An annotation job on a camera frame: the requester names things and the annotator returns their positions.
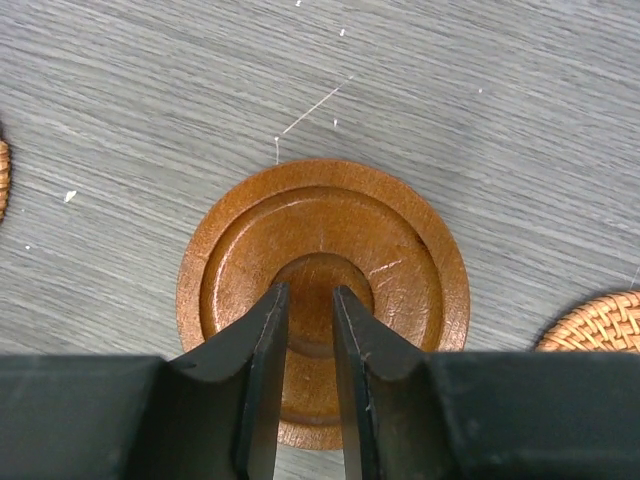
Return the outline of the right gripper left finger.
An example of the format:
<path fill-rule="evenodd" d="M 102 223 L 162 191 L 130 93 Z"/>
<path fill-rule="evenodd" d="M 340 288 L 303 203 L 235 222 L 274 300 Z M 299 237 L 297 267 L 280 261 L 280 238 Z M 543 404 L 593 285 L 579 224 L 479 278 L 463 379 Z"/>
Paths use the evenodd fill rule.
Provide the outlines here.
<path fill-rule="evenodd" d="M 174 479 L 274 475 L 288 337 L 289 287 L 271 287 L 230 326 L 171 361 Z"/>

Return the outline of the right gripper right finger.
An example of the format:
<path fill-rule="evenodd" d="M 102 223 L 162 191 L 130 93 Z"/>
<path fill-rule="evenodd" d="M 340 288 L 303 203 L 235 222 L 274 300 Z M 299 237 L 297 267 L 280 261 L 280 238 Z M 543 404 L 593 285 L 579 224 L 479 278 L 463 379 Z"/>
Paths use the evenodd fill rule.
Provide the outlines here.
<path fill-rule="evenodd" d="M 449 478 L 446 423 L 425 353 L 346 286 L 333 291 L 333 345 L 347 478 Z"/>

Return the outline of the wooden coaster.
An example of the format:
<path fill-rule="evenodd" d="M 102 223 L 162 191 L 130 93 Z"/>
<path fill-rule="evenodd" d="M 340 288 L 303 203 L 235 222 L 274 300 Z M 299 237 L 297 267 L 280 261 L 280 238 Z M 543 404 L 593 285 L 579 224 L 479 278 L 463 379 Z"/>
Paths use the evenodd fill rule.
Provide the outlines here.
<path fill-rule="evenodd" d="M 209 210 L 177 281 L 183 348 L 228 327 L 277 283 L 290 288 L 278 439 L 291 447 L 342 445 L 332 335 L 337 286 L 423 350 L 465 344 L 469 282 L 451 232 L 408 185 L 359 163 L 271 167 Z"/>

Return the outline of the woven rattan coaster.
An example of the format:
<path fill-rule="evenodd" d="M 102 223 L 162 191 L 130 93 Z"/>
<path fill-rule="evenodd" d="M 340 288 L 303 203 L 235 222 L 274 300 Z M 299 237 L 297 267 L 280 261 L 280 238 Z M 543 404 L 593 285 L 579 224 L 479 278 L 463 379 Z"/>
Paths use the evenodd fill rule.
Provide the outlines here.
<path fill-rule="evenodd" d="M 4 220 L 11 188 L 11 157 L 9 145 L 0 141 L 0 221 Z"/>
<path fill-rule="evenodd" d="M 639 353 L 639 291 L 612 293 L 573 309 L 538 341 L 540 352 Z"/>

